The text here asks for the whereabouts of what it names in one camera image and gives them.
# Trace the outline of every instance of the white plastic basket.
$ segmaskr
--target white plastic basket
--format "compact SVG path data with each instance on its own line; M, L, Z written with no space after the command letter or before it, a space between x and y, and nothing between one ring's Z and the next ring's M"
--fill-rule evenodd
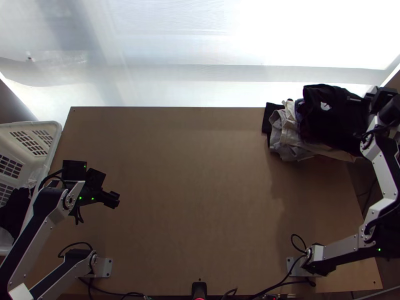
M13 189L37 183L24 225L32 216L39 183L49 173L61 131L61 124L55 121L0 124L0 207ZM13 241L9 232L0 228L0 256L7 255Z

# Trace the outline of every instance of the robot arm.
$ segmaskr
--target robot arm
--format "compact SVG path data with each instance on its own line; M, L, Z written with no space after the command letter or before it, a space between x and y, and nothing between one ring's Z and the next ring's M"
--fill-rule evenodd
M86 168L85 162L78 162ZM97 176L73 181L67 177L63 188L42 188L33 204L33 216L15 241L10 253L0 266L0 298L13 300L56 299L77 277L109 277L112 260L100 258L93 249L70 249L64 262L49 275L28 289L25 278L37 260L55 226L76 210L82 198L104 195L112 208L119 204L119 194L102 190L105 174L90 169Z
M338 265L371 257L400 257L400 165L395 139L382 135L400 123L400 95L395 95L374 115L360 143L361 153L372 162L383 199L369 207L364 223L353 235L328 245L313 244L295 266L292 276L327 276ZM294 260L288 257L287 267Z

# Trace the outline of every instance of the brown tabletop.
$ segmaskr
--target brown tabletop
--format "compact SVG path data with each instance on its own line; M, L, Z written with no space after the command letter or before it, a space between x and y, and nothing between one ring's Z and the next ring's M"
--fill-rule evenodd
M87 161L120 194L115 210L81 208L43 248L32 284L50 272L67 244L86 241L114 260L103 289L188 295L202 280L210 295L238 287L250 295L281 280L290 235L308 245L357 232L363 222L345 163L312 158L282 162L261 134L263 108L74 107L51 171L63 160ZM382 288L375 259L339 266L316 288L281 293ZM84 294L75 283L69 293Z

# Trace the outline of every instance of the beige cloth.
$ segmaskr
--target beige cloth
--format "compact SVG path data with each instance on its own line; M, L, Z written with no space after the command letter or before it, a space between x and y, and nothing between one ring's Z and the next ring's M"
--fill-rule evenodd
M304 151L300 151L302 155L299 156L300 159L304 159L306 157L310 157L307 152L311 152L313 154L323 155L329 158L346 161L346 162L354 162L356 160L355 156L342 151L333 149L325 144L313 144L303 142L300 138L300 134L298 132L299 124L296 119L296 112L295 112L295 102L294 101L283 101L282 104L285 106L284 109L281 109L280 115L284 113L284 116L281 118L281 133L279 137L279 145L281 148L284 145L293 147L296 149L296 152L299 152L298 148L303 149ZM276 111L271 115L269 118L270 123L272 124L272 129L274 129L274 124L272 121L276 122Z

